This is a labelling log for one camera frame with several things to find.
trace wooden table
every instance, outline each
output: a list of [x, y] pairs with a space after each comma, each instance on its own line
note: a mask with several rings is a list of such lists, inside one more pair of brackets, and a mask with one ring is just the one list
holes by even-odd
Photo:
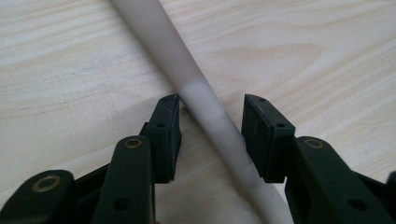
[[[161, 2], [239, 127], [244, 93], [260, 95], [353, 170], [396, 170], [394, 1]], [[42, 171], [106, 164], [173, 92], [107, 1], [1, 1], [0, 205]], [[185, 106], [180, 122], [158, 219], [262, 223]]]

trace table surface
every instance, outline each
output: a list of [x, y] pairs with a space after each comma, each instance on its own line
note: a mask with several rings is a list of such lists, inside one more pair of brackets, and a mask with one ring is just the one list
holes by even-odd
[[[353, 170], [382, 182], [396, 170], [396, 2], [161, 2], [238, 127], [244, 94], [260, 95]], [[0, 206], [42, 171], [108, 163], [174, 93], [105, 0], [1, 1], [0, 59]], [[262, 223], [180, 112], [176, 181], [157, 186], [157, 218]]]

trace rod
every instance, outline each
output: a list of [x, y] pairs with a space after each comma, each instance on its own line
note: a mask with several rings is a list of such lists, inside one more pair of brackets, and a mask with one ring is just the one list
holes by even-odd
[[159, 0], [110, 0], [225, 160], [259, 215], [293, 223], [274, 185], [266, 184], [246, 152], [245, 140], [213, 92]]

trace wood grain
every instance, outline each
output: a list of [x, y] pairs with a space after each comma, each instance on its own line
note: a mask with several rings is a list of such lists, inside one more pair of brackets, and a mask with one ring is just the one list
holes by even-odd
[[[161, 2], [238, 126], [244, 93], [260, 95], [353, 170], [396, 170], [394, 1]], [[1, 1], [0, 205], [42, 171], [107, 163], [172, 92], [107, 1]], [[158, 219], [262, 223], [185, 107], [180, 119]]]

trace mounting hole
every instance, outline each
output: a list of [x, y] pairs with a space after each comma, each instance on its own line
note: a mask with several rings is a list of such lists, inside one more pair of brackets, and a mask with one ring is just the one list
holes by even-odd
[[124, 143], [124, 146], [128, 148], [140, 147], [141, 145], [142, 141], [138, 138], [131, 138]]
[[132, 200], [128, 197], [117, 199], [114, 202], [114, 209], [117, 211], [124, 211], [131, 207]]
[[367, 205], [359, 199], [349, 199], [347, 203], [356, 210], [362, 212], [367, 210]]
[[37, 180], [33, 186], [32, 189], [35, 192], [45, 192], [48, 191], [50, 189], [55, 188], [56, 186], [59, 185], [59, 183], [61, 183], [61, 177], [58, 175], [47, 175], [44, 176], [43, 178]]
[[312, 148], [323, 148], [323, 144], [321, 142], [312, 138], [305, 139], [304, 143]]

